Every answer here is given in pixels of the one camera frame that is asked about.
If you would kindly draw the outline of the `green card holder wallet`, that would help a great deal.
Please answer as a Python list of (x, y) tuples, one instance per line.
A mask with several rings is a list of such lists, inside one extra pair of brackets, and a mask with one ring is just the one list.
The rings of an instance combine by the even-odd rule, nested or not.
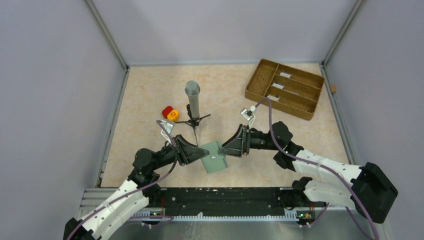
[(220, 141), (213, 141), (199, 146), (199, 148), (209, 152), (207, 156), (201, 158), (207, 174), (213, 174), (228, 168), (226, 156), (219, 153), (222, 147)]

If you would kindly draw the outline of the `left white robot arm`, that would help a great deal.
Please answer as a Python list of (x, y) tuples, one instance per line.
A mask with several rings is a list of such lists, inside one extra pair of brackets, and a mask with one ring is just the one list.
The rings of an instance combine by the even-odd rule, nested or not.
[(160, 202), (159, 183), (169, 176), (155, 170), (170, 165), (188, 165), (210, 152), (187, 142), (181, 135), (159, 151), (139, 149), (132, 164), (133, 170), (120, 187), (99, 206), (80, 219), (70, 219), (64, 229), (65, 240), (106, 240), (139, 210), (154, 207)]

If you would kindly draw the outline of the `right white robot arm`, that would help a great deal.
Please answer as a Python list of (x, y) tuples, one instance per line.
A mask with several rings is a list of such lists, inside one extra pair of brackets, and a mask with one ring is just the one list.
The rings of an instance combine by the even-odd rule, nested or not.
[(385, 222), (399, 192), (377, 164), (367, 162), (361, 166), (331, 160), (295, 144), (292, 137), (281, 121), (273, 123), (268, 133), (241, 124), (219, 154), (242, 157), (251, 149), (276, 150), (273, 159), (278, 166), (304, 174), (292, 184), (297, 205), (341, 205), (356, 209), (373, 223)]

